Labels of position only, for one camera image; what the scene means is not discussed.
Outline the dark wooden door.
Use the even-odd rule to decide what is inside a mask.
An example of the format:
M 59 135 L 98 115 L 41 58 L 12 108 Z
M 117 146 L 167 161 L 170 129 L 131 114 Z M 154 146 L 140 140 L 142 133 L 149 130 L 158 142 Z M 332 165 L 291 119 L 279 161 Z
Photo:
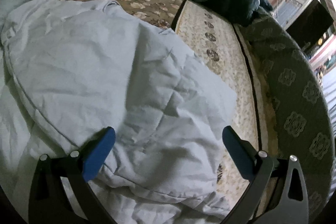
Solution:
M 286 29 L 300 48 L 306 44 L 314 46 L 320 38 L 335 31 L 334 19 L 328 10 L 318 1 L 312 0 L 303 13 Z

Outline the white framed mirror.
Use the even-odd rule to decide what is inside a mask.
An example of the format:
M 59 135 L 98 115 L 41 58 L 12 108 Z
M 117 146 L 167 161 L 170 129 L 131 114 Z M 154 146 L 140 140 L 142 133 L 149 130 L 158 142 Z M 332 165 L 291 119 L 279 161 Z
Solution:
M 304 12 L 312 0 L 281 0 L 273 11 L 273 17 L 286 30 Z

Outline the light blue quilted jacket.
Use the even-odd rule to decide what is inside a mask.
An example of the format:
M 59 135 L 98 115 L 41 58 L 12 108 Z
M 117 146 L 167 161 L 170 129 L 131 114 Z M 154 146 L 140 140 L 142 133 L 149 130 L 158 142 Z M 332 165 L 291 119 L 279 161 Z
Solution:
M 28 217 L 40 156 L 112 127 L 90 185 L 118 223 L 219 223 L 236 93 L 173 31 L 114 0 L 1 0 L 1 186 Z

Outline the floral patterned bed blanket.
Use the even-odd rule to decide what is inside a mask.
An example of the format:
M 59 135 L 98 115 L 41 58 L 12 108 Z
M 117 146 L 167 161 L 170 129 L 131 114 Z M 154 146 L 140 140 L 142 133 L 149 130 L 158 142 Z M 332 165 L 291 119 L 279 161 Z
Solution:
M 189 0 L 115 1 L 139 19 L 162 29 L 173 29 L 236 92 L 232 127 L 237 134 L 255 148 L 277 154 L 274 112 L 266 98 L 268 85 L 237 25 Z

